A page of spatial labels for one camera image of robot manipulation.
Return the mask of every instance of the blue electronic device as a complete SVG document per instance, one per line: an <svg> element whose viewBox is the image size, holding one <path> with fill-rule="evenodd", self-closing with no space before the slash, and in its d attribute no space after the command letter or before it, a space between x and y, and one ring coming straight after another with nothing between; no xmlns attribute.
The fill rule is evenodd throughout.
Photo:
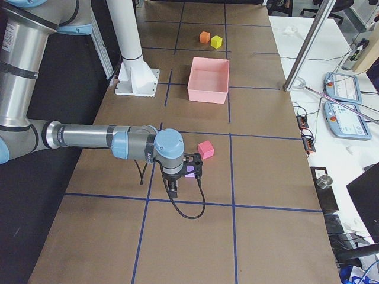
<svg viewBox="0 0 379 284"><path fill-rule="evenodd" d="M357 104L344 103L344 105L360 112ZM324 113L326 121L335 136L356 140L369 140L372 138L364 119L343 106L333 102L325 102Z"/></svg>
<svg viewBox="0 0 379 284"><path fill-rule="evenodd" d="M325 91L329 97L338 101L362 104L356 76L328 72L325 75Z"/></svg>

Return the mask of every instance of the pink plastic container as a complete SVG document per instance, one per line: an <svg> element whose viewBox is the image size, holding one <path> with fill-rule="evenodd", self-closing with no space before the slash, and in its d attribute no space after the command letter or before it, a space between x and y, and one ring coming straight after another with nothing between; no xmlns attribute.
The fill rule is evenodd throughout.
<svg viewBox="0 0 379 284"><path fill-rule="evenodd" d="M229 60L194 57L187 89L190 101L225 103Z"/></svg>

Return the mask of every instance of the device screen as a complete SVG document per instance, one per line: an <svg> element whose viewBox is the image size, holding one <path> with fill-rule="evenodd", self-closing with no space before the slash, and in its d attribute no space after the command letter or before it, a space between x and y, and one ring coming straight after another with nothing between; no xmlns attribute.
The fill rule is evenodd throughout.
<svg viewBox="0 0 379 284"><path fill-rule="evenodd" d="M346 104L346 106L356 109L354 105ZM357 114L337 104L332 104L332 108L336 115L341 133L367 135L361 119Z"/></svg>
<svg viewBox="0 0 379 284"><path fill-rule="evenodd" d="M339 74L333 75L335 95L339 98L358 100L355 81L353 77Z"/></svg>

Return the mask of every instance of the toy block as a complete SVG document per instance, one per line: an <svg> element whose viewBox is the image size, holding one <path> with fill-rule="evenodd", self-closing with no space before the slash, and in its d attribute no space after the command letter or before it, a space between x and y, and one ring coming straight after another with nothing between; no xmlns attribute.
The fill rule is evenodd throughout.
<svg viewBox="0 0 379 284"><path fill-rule="evenodd" d="M209 140L200 143L197 146L197 151L203 160L214 155L214 147Z"/></svg>
<svg viewBox="0 0 379 284"><path fill-rule="evenodd" d="M201 34L200 34L200 42L201 43L209 43L210 41L210 38L211 38L211 34L206 32L206 31L202 31Z"/></svg>
<svg viewBox="0 0 379 284"><path fill-rule="evenodd" d="M214 37L211 38L211 46L214 47L215 49L219 48L222 45L223 45L222 37L215 35Z"/></svg>
<svg viewBox="0 0 379 284"><path fill-rule="evenodd" d="M193 166L187 166L187 172L190 172L194 170L195 168ZM189 173L188 175L184 176L185 178L194 178L195 174L194 173Z"/></svg>

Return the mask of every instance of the white desk surface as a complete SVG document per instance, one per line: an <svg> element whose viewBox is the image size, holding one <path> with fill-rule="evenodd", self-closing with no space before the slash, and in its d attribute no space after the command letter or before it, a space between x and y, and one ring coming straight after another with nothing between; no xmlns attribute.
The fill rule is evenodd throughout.
<svg viewBox="0 0 379 284"><path fill-rule="evenodd" d="M295 59L283 57L295 58L297 56L312 21L312 18L270 17L286 77ZM338 29L335 21L327 20L322 32L316 38L308 58L331 59L341 57L347 54L348 51L349 44ZM341 60L342 58L329 61L306 60L300 72L300 77L306 81L307 86L322 92L325 74L334 71ZM352 71L344 71L341 68L337 72L354 74ZM358 75L358 79L362 91L376 92L365 73ZM362 97L364 105L379 109L378 95L363 94ZM307 90L291 91L291 99L304 107L307 112L317 111L320 101L318 95ZM363 107L361 107L361 111L375 119L379 119L378 113ZM367 229L351 201L346 185L363 173L363 167L379 162L379 125L369 123L372 139L358 141L335 138L324 119L322 110L319 112L318 117L309 115L308 123L310 129L316 135L316 153L309 156L309 165L326 167L328 174L333 178L332 186L339 207L338 215L345 231L357 232L362 236L368 235Z"/></svg>

